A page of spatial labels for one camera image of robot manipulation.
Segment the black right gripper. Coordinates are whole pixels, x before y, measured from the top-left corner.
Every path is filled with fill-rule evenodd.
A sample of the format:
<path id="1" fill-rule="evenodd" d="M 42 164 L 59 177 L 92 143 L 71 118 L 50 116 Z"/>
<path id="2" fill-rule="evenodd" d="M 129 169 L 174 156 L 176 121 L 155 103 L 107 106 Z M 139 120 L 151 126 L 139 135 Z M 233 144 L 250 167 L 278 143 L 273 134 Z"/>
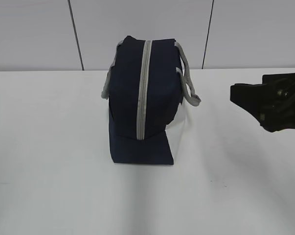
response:
<path id="1" fill-rule="evenodd" d="M 295 72 L 264 74 L 262 84 L 236 83 L 230 101 L 259 117 L 268 132 L 295 129 Z"/>

